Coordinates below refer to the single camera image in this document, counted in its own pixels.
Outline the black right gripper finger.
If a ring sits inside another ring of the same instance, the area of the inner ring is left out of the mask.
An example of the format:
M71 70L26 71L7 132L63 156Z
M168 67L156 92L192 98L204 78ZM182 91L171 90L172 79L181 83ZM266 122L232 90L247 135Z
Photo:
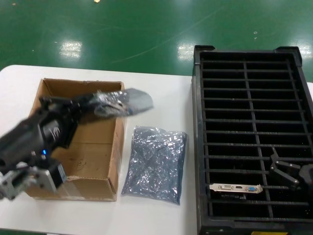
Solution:
M272 154L270 156L271 165L269 175L284 186L291 190L296 190L299 187L298 175L301 169L300 165L291 164L280 160L277 151L272 147Z

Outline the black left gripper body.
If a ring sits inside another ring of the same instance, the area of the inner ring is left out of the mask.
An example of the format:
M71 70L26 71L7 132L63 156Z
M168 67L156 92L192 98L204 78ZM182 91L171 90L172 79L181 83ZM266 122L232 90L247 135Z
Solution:
M13 169L18 163L35 165L42 154L68 147L71 115L69 108L38 108L0 138L0 168Z

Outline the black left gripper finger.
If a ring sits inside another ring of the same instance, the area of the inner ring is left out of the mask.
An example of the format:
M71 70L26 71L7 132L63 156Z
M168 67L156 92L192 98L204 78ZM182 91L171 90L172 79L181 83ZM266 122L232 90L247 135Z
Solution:
M73 98L58 96L41 96L40 104L45 109L57 109L62 107L69 108L87 108L89 102L95 97L95 93L83 94Z
M62 131L60 137L60 147L68 148L78 124L83 117L92 112L92 106L87 104L70 104L61 112Z

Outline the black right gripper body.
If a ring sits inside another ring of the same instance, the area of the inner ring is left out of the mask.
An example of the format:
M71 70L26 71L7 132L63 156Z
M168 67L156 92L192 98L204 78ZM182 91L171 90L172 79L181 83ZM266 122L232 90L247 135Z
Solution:
M313 191L313 165L303 165L299 170L299 180L301 188L307 192Z

